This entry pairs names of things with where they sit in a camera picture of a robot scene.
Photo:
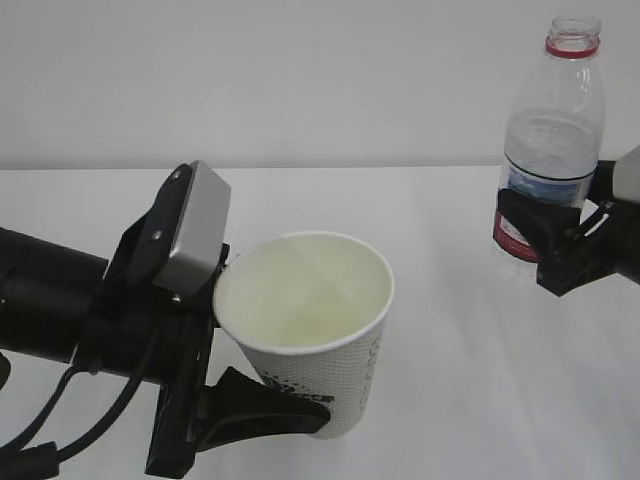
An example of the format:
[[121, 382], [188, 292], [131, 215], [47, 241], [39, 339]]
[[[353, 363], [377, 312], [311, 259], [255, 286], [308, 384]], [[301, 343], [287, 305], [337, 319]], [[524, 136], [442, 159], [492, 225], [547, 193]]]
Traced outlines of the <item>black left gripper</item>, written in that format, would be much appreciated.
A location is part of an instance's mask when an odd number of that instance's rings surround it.
[[179, 294], [140, 275], [131, 248], [120, 246], [101, 282], [84, 331], [84, 358], [126, 377], [124, 408], [143, 382], [158, 385], [147, 459], [192, 462], [199, 443], [314, 434], [330, 420], [322, 404], [274, 390], [229, 367], [205, 386], [216, 322], [213, 286], [229, 254], [193, 294]]

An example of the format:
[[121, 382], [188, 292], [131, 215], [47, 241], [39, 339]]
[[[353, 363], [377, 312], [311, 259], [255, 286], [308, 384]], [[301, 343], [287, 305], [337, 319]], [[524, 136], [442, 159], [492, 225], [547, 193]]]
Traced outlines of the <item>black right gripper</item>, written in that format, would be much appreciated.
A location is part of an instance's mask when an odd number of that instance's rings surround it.
[[639, 282], [639, 205], [613, 196], [615, 162], [598, 163], [588, 194], [598, 208], [581, 225], [578, 208], [497, 194], [498, 210], [537, 255], [537, 284], [555, 296], [613, 274]]

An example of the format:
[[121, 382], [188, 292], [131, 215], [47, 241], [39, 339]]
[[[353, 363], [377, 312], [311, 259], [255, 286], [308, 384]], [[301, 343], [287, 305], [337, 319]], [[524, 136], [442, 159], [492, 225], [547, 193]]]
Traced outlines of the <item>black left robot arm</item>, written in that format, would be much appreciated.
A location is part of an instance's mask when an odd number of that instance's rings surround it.
[[250, 438], [311, 434], [330, 418], [321, 404], [270, 389], [228, 368], [206, 370], [216, 320], [213, 282], [191, 296], [155, 285], [139, 265], [141, 233], [123, 235], [112, 260], [10, 230], [1, 233], [1, 345], [58, 361], [65, 377], [105, 371], [126, 384], [107, 413], [70, 445], [33, 446], [46, 404], [1, 450], [5, 474], [48, 478], [100, 438], [144, 382], [159, 386], [146, 471], [181, 478], [197, 453]]

